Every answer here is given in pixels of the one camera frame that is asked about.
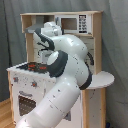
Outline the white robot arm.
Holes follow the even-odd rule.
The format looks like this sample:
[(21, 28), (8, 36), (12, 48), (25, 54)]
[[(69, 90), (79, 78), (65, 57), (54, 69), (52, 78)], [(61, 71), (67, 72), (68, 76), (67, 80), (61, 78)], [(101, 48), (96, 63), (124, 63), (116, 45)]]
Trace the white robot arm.
[(33, 32), (34, 41), (50, 50), (47, 60), (54, 87), (42, 101), (16, 124), (16, 128), (55, 128), (77, 101), (80, 91), (92, 82), (92, 73), (85, 63), (88, 49), (76, 36), (63, 34), (55, 22), (46, 22)]

